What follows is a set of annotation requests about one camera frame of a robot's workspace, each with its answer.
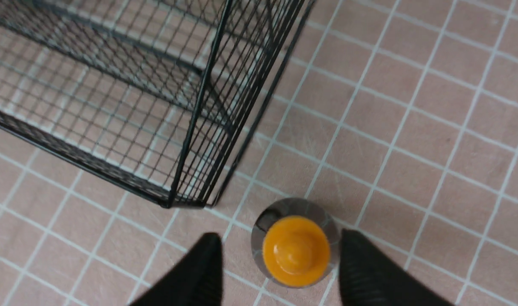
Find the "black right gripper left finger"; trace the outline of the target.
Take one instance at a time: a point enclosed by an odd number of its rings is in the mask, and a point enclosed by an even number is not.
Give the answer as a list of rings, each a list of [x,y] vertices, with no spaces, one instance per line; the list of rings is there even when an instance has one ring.
[[[223,299],[222,240],[205,233],[133,306],[220,306]]]

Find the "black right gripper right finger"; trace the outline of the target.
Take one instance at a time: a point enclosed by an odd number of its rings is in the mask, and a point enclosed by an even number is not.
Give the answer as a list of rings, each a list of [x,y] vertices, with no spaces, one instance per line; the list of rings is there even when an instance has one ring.
[[[343,306],[451,306],[403,270],[365,235],[343,229],[339,243]]]

